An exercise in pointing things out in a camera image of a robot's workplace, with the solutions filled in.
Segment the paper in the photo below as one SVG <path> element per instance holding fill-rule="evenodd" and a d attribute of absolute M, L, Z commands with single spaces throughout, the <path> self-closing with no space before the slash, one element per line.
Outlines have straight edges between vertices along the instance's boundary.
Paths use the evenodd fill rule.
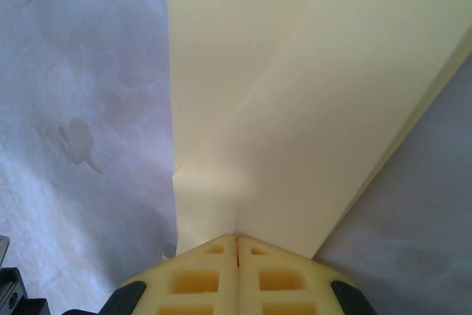
<path fill-rule="evenodd" d="M 178 253 L 311 257 L 472 49 L 469 0 L 267 1 L 169 0 Z"/>

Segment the paper sheet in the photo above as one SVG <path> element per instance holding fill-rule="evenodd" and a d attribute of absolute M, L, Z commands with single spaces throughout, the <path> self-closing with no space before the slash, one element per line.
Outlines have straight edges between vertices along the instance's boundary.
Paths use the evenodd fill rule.
<path fill-rule="evenodd" d="M 271 1 L 169 0 L 178 252 L 237 232 L 311 257 L 472 24 L 468 0 Z"/>

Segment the gray surface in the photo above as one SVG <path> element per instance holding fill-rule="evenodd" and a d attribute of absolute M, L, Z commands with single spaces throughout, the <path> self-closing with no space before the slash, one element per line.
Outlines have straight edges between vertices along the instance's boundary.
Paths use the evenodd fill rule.
<path fill-rule="evenodd" d="M 165 0 L 0 0 L 0 234 L 52 313 L 176 243 Z M 380 314 L 472 309 L 472 64 L 319 253 Z"/>
<path fill-rule="evenodd" d="M 472 314 L 472 57 L 316 258 L 380 314 Z"/>

